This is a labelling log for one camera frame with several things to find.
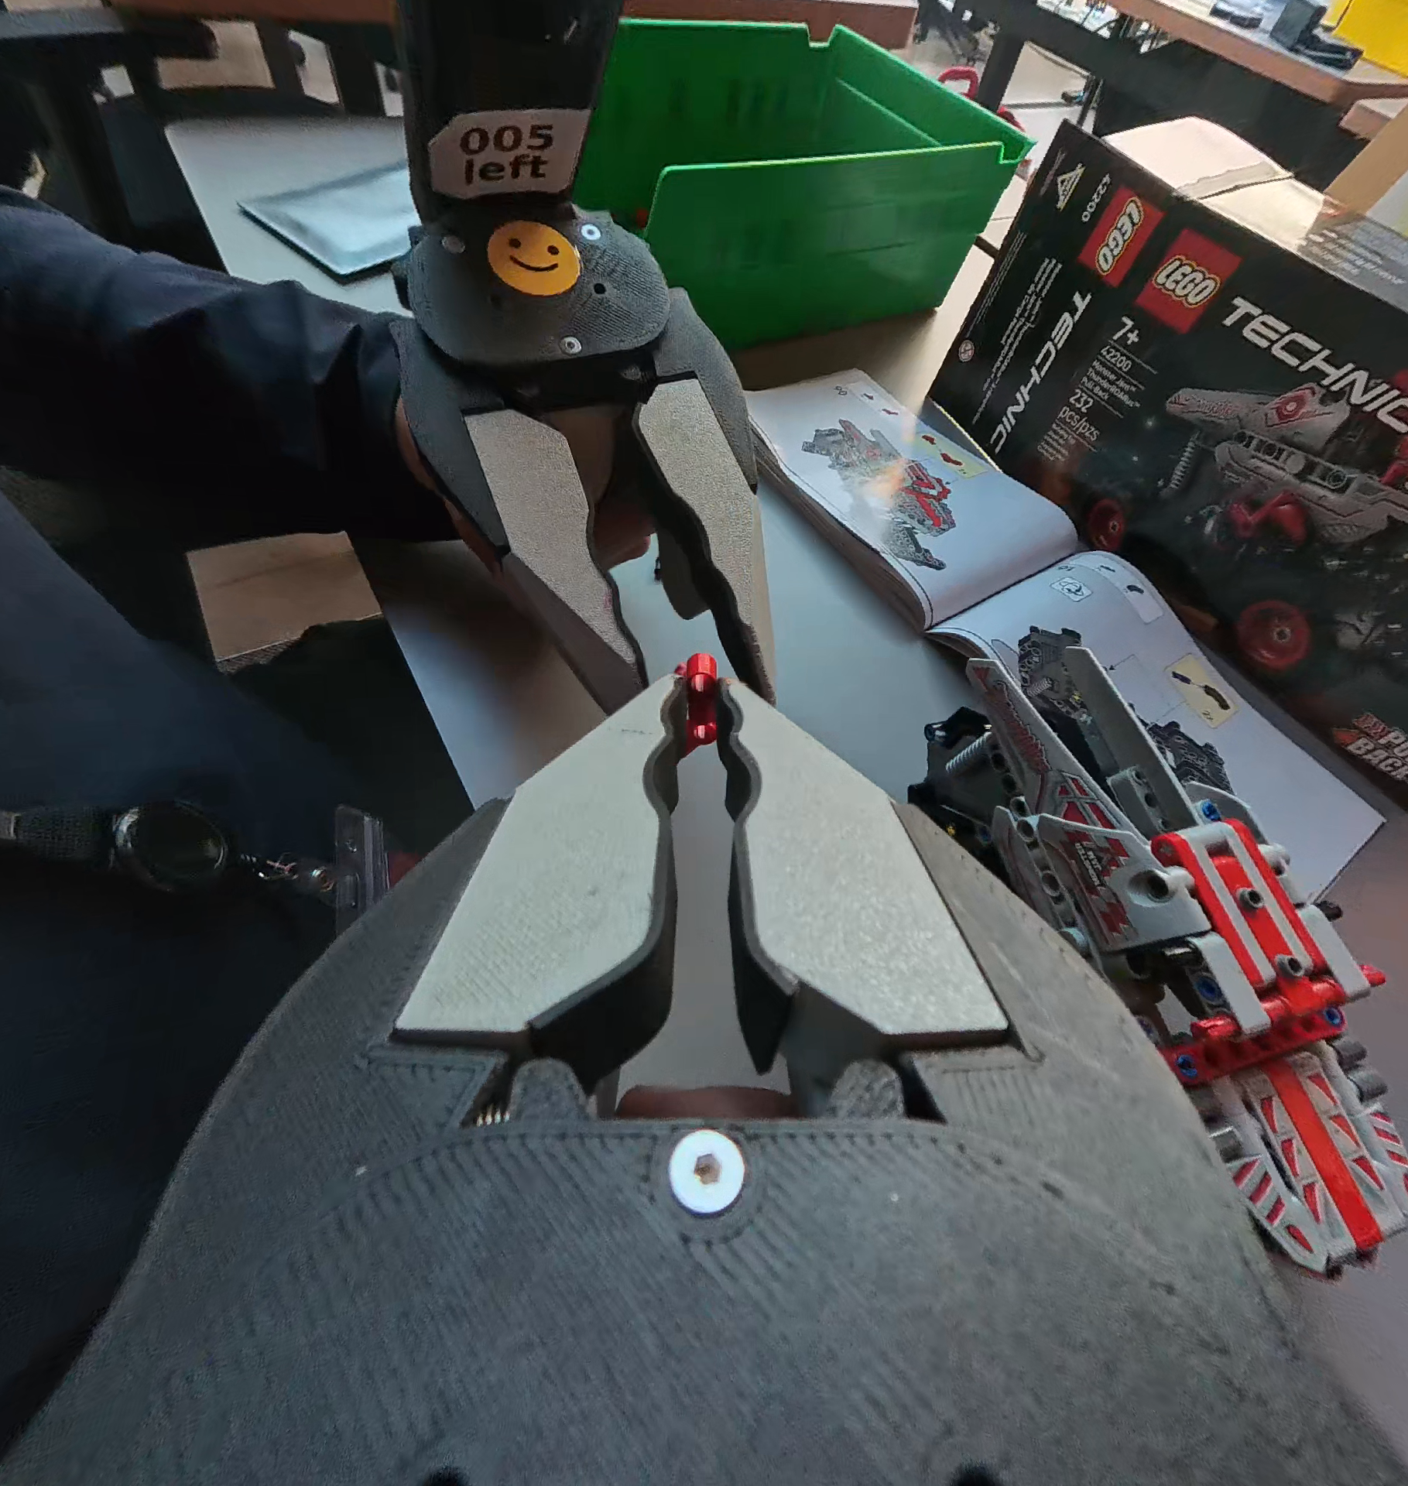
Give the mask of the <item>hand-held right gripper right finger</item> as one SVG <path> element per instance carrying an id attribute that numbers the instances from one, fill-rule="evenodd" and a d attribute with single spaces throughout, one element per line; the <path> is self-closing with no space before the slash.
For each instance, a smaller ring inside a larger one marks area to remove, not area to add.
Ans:
<path id="1" fill-rule="evenodd" d="M 757 1071 L 819 1116 L 856 1063 L 982 1052 L 1010 1021 L 895 801 L 753 690 L 723 679 L 734 1001 Z"/>

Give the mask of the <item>black badge reel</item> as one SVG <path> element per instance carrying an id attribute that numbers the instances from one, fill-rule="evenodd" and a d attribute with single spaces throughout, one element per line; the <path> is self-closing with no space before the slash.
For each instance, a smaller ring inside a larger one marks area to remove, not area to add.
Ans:
<path id="1" fill-rule="evenodd" d="M 120 809 L 106 828 L 106 845 L 112 874 L 174 896 L 255 888 L 332 904 L 340 885 L 333 863 L 256 854 L 202 809 L 177 800 Z"/>

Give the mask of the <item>black office chair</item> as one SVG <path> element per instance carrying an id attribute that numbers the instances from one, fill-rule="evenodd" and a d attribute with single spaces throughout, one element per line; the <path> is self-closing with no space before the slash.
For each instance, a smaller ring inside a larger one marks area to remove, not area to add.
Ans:
<path id="1" fill-rule="evenodd" d="M 0 77 L 29 99 L 46 130 L 70 105 L 91 103 L 100 74 L 112 66 L 160 60 L 210 61 L 217 41 L 191 15 L 135 4 L 0 7 Z"/>

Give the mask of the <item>lego instruction booklet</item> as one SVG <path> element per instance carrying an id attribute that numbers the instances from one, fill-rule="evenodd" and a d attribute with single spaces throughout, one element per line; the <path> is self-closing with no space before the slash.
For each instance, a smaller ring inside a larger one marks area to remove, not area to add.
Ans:
<path id="1" fill-rule="evenodd" d="M 1234 688 L 1133 566 L 1081 546 L 1051 503 L 923 421 L 858 369 L 747 393 L 757 467 L 909 625 L 962 657 L 997 659 L 1033 705 L 1092 752 L 1062 665 L 1089 650 L 1184 783 L 1237 797 L 1324 896 L 1381 826 Z"/>

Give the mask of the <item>tan cardboard piece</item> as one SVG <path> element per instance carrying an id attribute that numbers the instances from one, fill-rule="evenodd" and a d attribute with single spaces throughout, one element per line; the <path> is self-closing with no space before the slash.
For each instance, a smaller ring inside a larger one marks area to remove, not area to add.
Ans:
<path id="1" fill-rule="evenodd" d="M 270 659 L 306 630 L 380 617 L 344 532 L 296 532 L 186 555 L 216 667 Z"/>

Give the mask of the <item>wooden background table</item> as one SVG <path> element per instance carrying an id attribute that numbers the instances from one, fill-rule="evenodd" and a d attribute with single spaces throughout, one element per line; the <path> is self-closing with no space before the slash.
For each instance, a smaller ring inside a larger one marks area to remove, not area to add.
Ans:
<path id="1" fill-rule="evenodd" d="M 1208 1 L 1106 1 L 1116 13 L 1203 52 L 1335 108 L 1362 100 L 1408 100 L 1408 75 L 1359 60 L 1347 71 L 1308 60 L 1270 35 L 1279 7 L 1262 4 L 1256 27 L 1237 27 L 1211 13 Z"/>

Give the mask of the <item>small red lego connector piece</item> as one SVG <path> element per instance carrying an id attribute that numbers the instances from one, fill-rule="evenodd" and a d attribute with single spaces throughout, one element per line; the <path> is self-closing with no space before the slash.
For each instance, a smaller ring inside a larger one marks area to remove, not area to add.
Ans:
<path id="1" fill-rule="evenodd" d="M 711 653 L 694 651 L 675 667 L 679 695 L 683 701 L 677 753 L 683 758 L 716 744 L 717 736 L 717 662 Z"/>

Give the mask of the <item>person's left forearm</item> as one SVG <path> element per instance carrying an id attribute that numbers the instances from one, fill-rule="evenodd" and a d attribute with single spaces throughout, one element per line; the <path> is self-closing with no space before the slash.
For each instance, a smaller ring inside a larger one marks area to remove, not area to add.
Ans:
<path id="1" fill-rule="evenodd" d="M 0 465 L 248 537 L 450 540 L 398 436 L 405 315 L 109 243 L 0 185 Z"/>

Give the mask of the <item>clear badge holder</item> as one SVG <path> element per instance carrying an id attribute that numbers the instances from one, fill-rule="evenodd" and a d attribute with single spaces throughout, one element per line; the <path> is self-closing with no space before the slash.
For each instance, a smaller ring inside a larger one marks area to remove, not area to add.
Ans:
<path id="1" fill-rule="evenodd" d="M 340 804 L 333 815 L 335 934 L 341 936 L 375 907 L 420 860 L 385 821 L 364 809 Z"/>

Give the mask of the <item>black lego set box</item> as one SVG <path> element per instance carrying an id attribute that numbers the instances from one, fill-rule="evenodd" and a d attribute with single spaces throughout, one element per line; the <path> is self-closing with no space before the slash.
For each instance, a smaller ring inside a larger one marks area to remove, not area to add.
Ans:
<path id="1" fill-rule="evenodd" d="M 931 396 L 1408 809 L 1408 236 L 1209 120 L 1064 120 Z"/>

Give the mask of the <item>person's left hand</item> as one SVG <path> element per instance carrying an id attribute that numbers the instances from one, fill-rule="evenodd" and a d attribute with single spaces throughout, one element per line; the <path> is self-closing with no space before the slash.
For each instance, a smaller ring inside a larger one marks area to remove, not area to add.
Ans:
<path id="1" fill-rule="evenodd" d="M 552 411 L 547 421 L 564 436 L 578 472 L 600 565 L 612 571 L 641 557 L 654 520 L 631 411 L 618 405 L 572 407 Z"/>

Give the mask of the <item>green plastic bin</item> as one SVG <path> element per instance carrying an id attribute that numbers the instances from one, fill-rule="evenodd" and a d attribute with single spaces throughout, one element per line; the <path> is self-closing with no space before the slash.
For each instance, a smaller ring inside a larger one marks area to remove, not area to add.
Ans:
<path id="1" fill-rule="evenodd" d="M 1030 148 L 844 26 L 626 17 L 575 198 L 739 349 L 934 309 Z"/>

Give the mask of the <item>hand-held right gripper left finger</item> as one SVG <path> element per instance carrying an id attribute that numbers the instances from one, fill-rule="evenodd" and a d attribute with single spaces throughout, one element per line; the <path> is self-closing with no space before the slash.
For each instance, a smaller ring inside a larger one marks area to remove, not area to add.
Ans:
<path id="1" fill-rule="evenodd" d="M 661 678 L 494 815 L 411 993 L 405 1041 L 555 1060 L 586 1092 L 672 999 L 672 811 L 686 690 Z"/>

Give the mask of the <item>grey red lego truck model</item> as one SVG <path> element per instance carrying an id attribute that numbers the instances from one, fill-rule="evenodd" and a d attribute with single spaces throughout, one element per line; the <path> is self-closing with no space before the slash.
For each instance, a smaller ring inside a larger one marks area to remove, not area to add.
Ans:
<path id="1" fill-rule="evenodd" d="M 1347 1026 L 1384 984 L 1228 787 L 1181 775 L 1093 651 L 1030 698 L 993 656 L 926 724 L 907 798 L 1047 922 L 1133 1013 L 1237 1198 L 1297 1267 L 1370 1263 L 1408 1224 L 1408 1148 Z"/>

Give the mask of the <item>yellow bin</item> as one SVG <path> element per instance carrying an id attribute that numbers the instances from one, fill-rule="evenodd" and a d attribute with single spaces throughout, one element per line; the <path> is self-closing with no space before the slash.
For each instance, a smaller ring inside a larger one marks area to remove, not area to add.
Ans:
<path id="1" fill-rule="evenodd" d="M 1344 1 L 1333 9 L 1339 40 L 1364 61 L 1408 77 L 1408 1 Z"/>

